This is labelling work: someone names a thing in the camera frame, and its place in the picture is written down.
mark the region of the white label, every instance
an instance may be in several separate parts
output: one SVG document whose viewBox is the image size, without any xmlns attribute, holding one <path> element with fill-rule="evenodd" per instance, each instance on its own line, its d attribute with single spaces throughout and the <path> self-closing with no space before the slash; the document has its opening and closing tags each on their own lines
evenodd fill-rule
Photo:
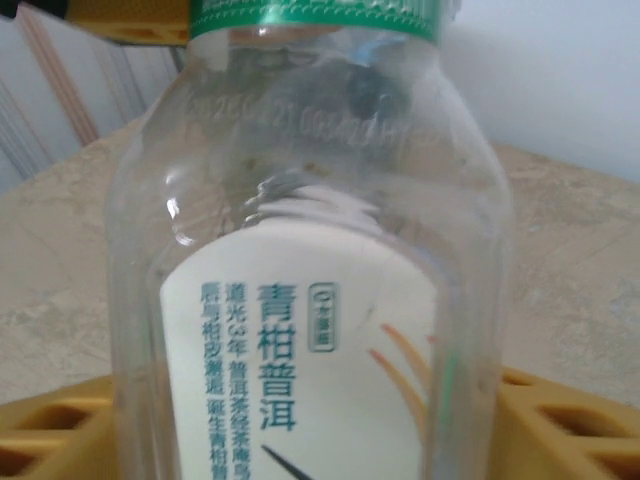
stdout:
<svg viewBox="0 0 640 480">
<path fill-rule="evenodd" d="M 416 480 L 435 289 L 374 239 L 269 220 L 161 289 L 183 480 Z"/>
</svg>

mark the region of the plastic bottle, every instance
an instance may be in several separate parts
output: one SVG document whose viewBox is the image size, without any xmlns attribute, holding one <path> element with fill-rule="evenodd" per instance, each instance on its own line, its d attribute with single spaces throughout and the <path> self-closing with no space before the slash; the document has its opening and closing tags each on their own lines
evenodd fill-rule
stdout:
<svg viewBox="0 0 640 480">
<path fill-rule="evenodd" d="M 125 479 L 484 478 L 512 210 L 449 7 L 193 0 L 106 209 Z"/>
</svg>

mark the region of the beige countertop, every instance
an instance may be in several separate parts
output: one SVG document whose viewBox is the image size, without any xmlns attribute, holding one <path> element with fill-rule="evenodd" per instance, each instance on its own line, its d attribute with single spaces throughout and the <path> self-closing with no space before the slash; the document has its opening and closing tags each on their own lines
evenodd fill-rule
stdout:
<svg viewBox="0 0 640 480">
<path fill-rule="evenodd" d="M 0 197 L 0 403 L 109 372 L 102 205 L 130 131 Z M 498 153 L 518 217 L 505 363 L 640 406 L 640 186 Z"/>
</svg>

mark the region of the green bottle cap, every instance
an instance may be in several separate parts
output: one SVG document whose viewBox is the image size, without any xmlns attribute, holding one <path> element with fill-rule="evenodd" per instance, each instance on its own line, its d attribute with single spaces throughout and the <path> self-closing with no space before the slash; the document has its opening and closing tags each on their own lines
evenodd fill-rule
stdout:
<svg viewBox="0 0 640 480">
<path fill-rule="evenodd" d="M 445 0 L 191 0 L 190 36 L 232 27 L 352 26 L 435 42 Z"/>
</svg>

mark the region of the black brush stroke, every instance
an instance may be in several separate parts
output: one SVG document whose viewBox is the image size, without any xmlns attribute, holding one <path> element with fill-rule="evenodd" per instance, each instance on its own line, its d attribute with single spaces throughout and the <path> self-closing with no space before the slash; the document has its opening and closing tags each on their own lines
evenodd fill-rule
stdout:
<svg viewBox="0 0 640 480">
<path fill-rule="evenodd" d="M 289 472 L 293 478 L 296 478 L 297 480 L 313 480 L 309 475 L 303 473 L 302 470 L 289 463 L 266 445 L 262 445 L 262 449 L 267 453 L 267 455 L 276 461 L 278 465 Z"/>
</svg>

